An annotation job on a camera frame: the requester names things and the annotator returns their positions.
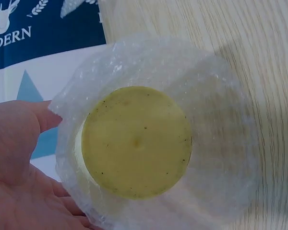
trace round soap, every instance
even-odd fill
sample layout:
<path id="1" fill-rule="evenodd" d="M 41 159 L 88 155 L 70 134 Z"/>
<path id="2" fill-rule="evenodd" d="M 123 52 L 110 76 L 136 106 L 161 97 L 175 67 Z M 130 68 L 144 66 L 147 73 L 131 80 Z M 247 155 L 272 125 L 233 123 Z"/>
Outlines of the round soap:
<path id="1" fill-rule="evenodd" d="M 167 95 L 126 87 L 101 100 L 82 131 L 82 154 L 93 179 L 124 198 L 164 193 L 185 173 L 192 151 L 190 124 Z"/>

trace blue poster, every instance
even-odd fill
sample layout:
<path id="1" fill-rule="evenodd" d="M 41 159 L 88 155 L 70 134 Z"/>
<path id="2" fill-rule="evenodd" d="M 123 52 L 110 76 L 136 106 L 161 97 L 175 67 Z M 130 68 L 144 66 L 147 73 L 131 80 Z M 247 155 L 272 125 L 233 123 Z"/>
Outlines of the blue poster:
<path id="1" fill-rule="evenodd" d="M 50 54 L 105 44 L 97 4 L 61 18 L 63 0 L 0 0 L 0 69 Z"/>

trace hand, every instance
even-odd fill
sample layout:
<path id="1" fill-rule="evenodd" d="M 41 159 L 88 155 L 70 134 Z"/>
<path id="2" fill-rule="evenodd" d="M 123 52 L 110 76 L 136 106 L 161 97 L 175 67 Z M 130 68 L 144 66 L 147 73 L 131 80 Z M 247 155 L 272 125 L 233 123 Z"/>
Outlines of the hand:
<path id="1" fill-rule="evenodd" d="M 61 121 L 48 104 L 0 103 L 0 230 L 100 230 L 61 183 L 30 164 L 39 134 Z"/>

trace blue triangle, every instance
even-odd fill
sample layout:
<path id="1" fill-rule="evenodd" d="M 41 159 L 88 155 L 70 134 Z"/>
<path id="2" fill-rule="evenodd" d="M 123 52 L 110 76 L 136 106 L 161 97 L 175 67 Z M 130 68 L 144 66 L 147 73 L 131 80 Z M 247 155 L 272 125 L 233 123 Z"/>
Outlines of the blue triangle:
<path id="1" fill-rule="evenodd" d="M 32 82 L 27 71 L 24 71 L 23 79 L 20 83 L 17 100 L 28 102 L 42 102 L 43 98 Z M 33 151 L 31 159 L 52 155 L 57 145 L 58 128 L 53 128 L 42 133 L 38 140 L 37 146 Z"/>
<path id="2" fill-rule="evenodd" d="M 27 102 L 42 102 L 43 98 L 32 82 L 27 71 L 24 71 L 23 79 L 21 80 L 18 95 L 18 100 L 27 101 Z"/>

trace finger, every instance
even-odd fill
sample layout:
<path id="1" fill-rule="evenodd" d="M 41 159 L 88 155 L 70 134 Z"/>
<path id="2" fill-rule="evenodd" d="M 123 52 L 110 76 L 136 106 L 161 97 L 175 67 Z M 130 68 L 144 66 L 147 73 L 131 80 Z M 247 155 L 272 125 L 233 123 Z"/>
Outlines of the finger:
<path id="1" fill-rule="evenodd" d="M 45 132 L 51 128 L 57 127 L 62 121 L 62 118 L 48 109 L 51 101 L 44 102 L 22 102 L 25 104 L 37 117 L 40 126 L 40 132 Z"/>
<path id="2" fill-rule="evenodd" d="M 60 197 L 60 200 L 72 215 L 85 216 L 84 212 L 79 209 L 76 202 L 70 196 Z"/>
<path id="3" fill-rule="evenodd" d="M 83 217 L 83 216 L 74 216 L 74 217 L 80 221 L 80 223 L 83 225 L 83 227 L 85 227 L 85 228 L 91 227 L 91 223 L 87 217 Z"/>
<path id="4" fill-rule="evenodd" d="M 55 196 L 57 197 L 63 197 L 63 196 L 71 196 L 69 193 L 65 190 L 62 183 L 56 181 L 55 179 L 52 179 L 49 177 L 49 180 L 51 182 L 52 190 Z"/>

